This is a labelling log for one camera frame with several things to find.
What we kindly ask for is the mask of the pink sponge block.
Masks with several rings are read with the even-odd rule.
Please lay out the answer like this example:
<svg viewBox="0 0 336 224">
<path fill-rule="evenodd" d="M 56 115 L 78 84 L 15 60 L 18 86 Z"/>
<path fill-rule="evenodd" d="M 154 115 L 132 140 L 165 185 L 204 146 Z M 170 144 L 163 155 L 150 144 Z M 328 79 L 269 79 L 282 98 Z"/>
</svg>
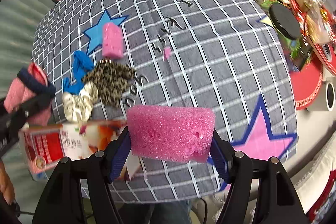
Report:
<svg viewBox="0 0 336 224">
<path fill-rule="evenodd" d="M 135 105 L 126 117 L 133 155 L 183 163 L 207 161 L 215 127 L 211 109 Z"/>
<path fill-rule="evenodd" d="M 102 55 L 110 59 L 123 58 L 122 30 L 112 22 L 102 29 Z"/>
</svg>

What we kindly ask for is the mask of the white cylinder speaker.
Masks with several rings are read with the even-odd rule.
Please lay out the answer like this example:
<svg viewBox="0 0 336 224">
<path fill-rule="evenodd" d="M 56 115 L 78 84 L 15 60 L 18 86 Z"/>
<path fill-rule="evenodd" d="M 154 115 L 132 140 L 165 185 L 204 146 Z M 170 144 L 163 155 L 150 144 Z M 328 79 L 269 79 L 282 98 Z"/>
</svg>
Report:
<svg viewBox="0 0 336 224">
<path fill-rule="evenodd" d="M 330 81 L 322 83 L 321 88 L 314 101 L 307 107 L 310 112 L 332 111 L 335 105 L 335 89 Z"/>
</svg>

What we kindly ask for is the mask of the red round tray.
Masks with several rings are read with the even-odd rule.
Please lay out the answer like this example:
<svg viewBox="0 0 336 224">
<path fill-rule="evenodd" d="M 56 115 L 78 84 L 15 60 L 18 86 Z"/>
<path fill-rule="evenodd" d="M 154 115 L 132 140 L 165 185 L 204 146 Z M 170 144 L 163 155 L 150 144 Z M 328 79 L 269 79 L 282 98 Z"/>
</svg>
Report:
<svg viewBox="0 0 336 224">
<path fill-rule="evenodd" d="M 310 56 L 310 63 L 305 64 L 301 71 L 291 69 L 289 75 L 293 88 L 295 109 L 306 109 L 317 99 L 322 88 L 323 64 L 313 52 Z"/>
</svg>

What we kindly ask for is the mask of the leopard print scrunchie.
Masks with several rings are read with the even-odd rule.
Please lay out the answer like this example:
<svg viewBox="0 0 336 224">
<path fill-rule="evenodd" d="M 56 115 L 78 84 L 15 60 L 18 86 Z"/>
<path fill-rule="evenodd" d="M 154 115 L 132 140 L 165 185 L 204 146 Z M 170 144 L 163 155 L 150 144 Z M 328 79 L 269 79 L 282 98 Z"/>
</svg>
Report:
<svg viewBox="0 0 336 224">
<path fill-rule="evenodd" d="M 119 108 L 122 93 L 128 89 L 129 81 L 134 79 L 134 76 L 135 69 L 129 65 L 104 59 L 81 80 L 83 83 L 94 83 L 105 106 Z"/>
</svg>

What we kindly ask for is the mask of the blue fabric piece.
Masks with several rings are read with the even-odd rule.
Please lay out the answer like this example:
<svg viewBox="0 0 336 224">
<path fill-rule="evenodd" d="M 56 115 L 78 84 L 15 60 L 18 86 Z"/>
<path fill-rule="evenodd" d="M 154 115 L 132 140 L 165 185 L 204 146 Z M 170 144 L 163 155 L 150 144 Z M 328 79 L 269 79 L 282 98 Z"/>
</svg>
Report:
<svg viewBox="0 0 336 224">
<path fill-rule="evenodd" d="M 94 63 L 92 60 L 82 51 L 75 51 L 73 53 L 73 70 L 72 74 L 76 82 L 71 84 L 68 77 L 63 80 L 63 91 L 71 94 L 79 95 L 80 91 L 84 87 L 82 78 L 90 71 L 94 69 Z"/>
</svg>

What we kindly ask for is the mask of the pink sock with navy cuff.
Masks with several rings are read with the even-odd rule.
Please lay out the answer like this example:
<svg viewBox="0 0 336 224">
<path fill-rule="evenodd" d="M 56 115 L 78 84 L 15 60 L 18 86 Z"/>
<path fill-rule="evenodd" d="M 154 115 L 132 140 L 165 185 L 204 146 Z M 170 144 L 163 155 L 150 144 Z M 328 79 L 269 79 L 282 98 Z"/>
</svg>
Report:
<svg viewBox="0 0 336 224">
<path fill-rule="evenodd" d="M 12 81 L 3 105 L 10 113 L 21 103 L 46 93 L 49 95 L 48 108 L 28 119 L 29 124 L 46 126 L 51 117 L 51 105 L 55 92 L 56 88 L 49 81 L 44 70 L 36 63 L 31 63 L 27 68 L 22 68 Z"/>
</svg>

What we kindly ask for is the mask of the jar with black lid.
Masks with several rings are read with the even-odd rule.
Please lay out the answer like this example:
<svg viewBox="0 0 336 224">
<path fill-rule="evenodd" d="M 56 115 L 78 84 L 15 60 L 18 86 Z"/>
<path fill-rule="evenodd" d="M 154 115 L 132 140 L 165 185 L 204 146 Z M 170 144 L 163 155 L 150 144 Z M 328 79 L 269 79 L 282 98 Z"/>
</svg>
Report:
<svg viewBox="0 0 336 224">
<path fill-rule="evenodd" d="M 305 62 L 307 53 L 298 20 L 286 6 L 275 2 L 268 11 L 274 29 L 277 32 L 284 55 L 295 62 Z"/>
</svg>

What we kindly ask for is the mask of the person's dark trouser leg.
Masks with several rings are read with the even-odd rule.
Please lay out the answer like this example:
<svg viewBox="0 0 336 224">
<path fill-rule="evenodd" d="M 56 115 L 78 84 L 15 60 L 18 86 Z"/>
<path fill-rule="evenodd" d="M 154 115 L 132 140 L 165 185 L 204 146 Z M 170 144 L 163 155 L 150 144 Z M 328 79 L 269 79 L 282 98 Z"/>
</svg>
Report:
<svg viewBox="0 0 336 224">
<path fill-rule="evenodd" d="M 118 213 L 123 223 L 191 223 L 192 200 L 153 204 L 124 204 Z"/>
</svg>

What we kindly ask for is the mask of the red patterned carton box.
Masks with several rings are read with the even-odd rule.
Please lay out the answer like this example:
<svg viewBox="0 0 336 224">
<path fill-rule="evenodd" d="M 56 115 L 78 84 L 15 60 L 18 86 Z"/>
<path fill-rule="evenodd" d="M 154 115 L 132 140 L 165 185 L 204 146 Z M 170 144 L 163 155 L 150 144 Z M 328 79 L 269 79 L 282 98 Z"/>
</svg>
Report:
<svg viewBox="0 0 336 224">
<path fill-rule="evenodd" d="M 126 125 L 125 120 L 105 120 L 27 127 L 19 132 L 19 145 L 33 180 L 47 180 L 46 171 L 61 158 L 85 159 L 106 149 Z"/>
</svg>

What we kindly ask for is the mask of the grey checked star tablecloth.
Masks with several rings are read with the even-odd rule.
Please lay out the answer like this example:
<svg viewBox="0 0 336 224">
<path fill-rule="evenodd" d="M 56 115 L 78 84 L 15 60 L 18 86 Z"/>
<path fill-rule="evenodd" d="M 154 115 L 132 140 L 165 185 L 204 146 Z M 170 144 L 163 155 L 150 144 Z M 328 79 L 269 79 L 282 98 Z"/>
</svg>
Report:
<svg viewBox="0 0 336 224">
<path fill-rule="evenodd" d="M 297 149 L 297 118 L 284 53 L 275 30 L 261 23 L 254 0 L 61 0 L 37 26 L 32 60 L 56 87 L 56 122 L 65 121 L 64 80 L 75 81 L 74 53 L 104 12 L 123 18 L 122 63 L 135 79 L 118 108 L 98 102 L 93 119 L 123 118 L 136 104 L 208 107 L 221 138 L 250 157 Z"/>
</svg>

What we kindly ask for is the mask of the cream satin scrunchie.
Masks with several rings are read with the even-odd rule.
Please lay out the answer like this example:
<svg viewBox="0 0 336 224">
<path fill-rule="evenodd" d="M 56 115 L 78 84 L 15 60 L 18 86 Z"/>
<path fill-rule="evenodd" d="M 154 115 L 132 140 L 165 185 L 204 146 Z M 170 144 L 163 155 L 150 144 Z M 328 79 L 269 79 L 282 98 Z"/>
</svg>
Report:
<svg viewBox="0 0 336 224">
<path fill-rule="evenodd" d="M 63 93 L 63 110 L 66 120 L 74 123 L 87 122 L 91 117 L 93 105 L 97 101 L 98 89 L 92 81 L 84 85 L 79 95 Z"/>
</svg>

